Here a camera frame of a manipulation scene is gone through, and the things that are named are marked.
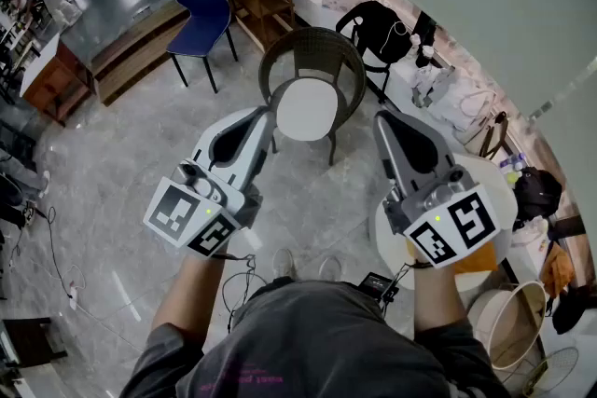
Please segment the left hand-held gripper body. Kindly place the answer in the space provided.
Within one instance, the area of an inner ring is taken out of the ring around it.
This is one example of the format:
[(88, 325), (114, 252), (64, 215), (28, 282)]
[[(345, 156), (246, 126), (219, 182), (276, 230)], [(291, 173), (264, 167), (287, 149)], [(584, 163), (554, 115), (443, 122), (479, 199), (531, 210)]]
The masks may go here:
[(144, 224), (178, 249), (201, 257), (216, 257), (239, 230), (249, 226), (261, 197), (253, 182), (262, 156), (226, 166), (188, 158), (177, 176), (163, 177), (149, 203)]

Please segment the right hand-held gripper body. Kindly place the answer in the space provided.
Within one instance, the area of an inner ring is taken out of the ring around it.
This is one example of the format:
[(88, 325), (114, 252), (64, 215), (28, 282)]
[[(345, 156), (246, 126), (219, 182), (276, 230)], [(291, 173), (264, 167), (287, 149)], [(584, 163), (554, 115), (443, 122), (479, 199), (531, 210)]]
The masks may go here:
[(392, 233), (409, 240), (434, 268), (470, 256), (500, 230), (486, 189), (464, 168), (408, 196), (395, 187), (382, 204)]

